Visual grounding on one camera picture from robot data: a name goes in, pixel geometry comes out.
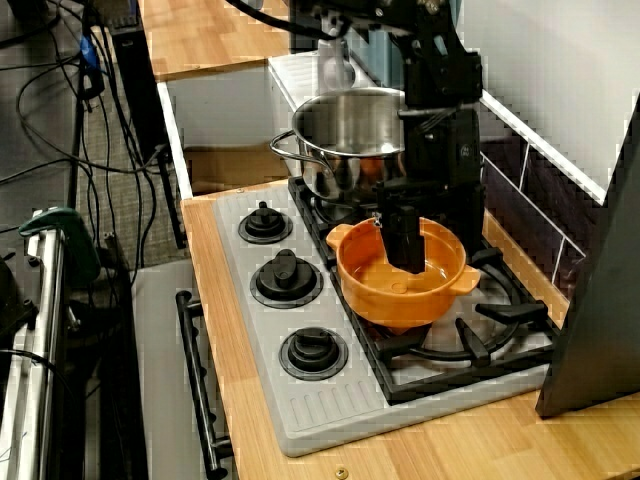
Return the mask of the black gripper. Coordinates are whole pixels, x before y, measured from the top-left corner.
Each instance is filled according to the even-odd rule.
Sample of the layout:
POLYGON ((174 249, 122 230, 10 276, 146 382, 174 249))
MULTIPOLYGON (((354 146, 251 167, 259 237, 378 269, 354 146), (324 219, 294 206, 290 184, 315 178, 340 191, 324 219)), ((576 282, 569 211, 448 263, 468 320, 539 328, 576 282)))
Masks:
POLYGON ((398 117, 404 140, 398 168, 402 175, 377 183, 374 192, 378 207, 386 209, 381 235, 388 262, 420 274, 425 268, 425 244, 415 208, 448 209, 448 228, 464 248, 483 247, 479 120, 474 108, 461 106, 406 108, 398 117))

